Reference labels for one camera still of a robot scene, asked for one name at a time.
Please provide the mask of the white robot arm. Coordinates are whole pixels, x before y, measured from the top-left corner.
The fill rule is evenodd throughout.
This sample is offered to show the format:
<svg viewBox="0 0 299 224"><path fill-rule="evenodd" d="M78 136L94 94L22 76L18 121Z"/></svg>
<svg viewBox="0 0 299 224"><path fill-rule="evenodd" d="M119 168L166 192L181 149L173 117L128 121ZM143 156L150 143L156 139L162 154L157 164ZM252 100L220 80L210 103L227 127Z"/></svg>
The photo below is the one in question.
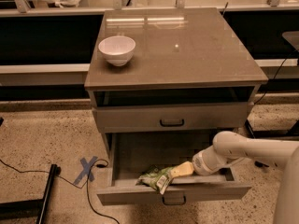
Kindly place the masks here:
<svg viewBox="0 0 299 224"><path fill-rule="evenodd" d="M247 158L283 171L273 224L299 224L299 142L251 139L233 132L217 133L212 145L176 166L172 178L212 175Z"/></svg>

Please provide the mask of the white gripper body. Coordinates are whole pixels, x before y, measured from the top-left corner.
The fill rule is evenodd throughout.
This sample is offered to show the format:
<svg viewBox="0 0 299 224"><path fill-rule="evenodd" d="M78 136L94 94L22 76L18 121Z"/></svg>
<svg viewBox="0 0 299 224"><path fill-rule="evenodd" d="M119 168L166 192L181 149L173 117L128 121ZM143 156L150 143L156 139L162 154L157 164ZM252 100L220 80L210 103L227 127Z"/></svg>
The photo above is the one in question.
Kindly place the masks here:
<svg viewBox="0 0 299 224"><path fill-rule="evenodd" d="M201 150L192 157L194 171L198 175L212 175L225 167L228 159L218 154L213 146Z"/></svg>

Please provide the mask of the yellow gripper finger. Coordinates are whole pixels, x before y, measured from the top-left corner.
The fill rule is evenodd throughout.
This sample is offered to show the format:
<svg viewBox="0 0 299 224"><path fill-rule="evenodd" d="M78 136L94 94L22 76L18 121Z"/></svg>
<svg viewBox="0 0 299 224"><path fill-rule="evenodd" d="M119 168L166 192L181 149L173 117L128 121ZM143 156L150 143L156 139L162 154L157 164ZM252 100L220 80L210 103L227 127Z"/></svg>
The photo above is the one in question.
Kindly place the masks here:
<svg viewBox="0 0 299 224"><path fill-rule="evenodd" d="M193 169L193 165L190 161L185 161L182 164L174 167L171 171L170 171L170 175L172 178L177 178L177 177L181 177L181 176L188 176L191 175L193 173L194 169Z"/></svg>

